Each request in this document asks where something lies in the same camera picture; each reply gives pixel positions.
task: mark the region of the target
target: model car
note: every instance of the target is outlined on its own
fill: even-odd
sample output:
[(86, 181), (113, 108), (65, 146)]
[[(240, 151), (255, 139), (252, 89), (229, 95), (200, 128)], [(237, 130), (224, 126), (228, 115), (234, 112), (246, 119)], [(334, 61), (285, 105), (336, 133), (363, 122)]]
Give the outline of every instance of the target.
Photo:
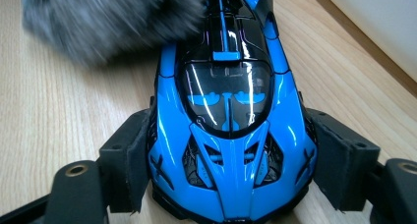
[(262, 222), (305, 195), (314, 126), (272, 0), (205, 0), (200, 31), (166, 45), (151, 103), (153, 197), (198, 222)]

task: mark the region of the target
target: fluffy microphone cover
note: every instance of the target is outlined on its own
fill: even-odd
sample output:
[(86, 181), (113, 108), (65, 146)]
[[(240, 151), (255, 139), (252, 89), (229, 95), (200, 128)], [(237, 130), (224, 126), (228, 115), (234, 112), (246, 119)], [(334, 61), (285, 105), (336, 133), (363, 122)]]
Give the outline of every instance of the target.
[(85, 66), (185, 38), (203, 0), (23, 0), (24, 28)]

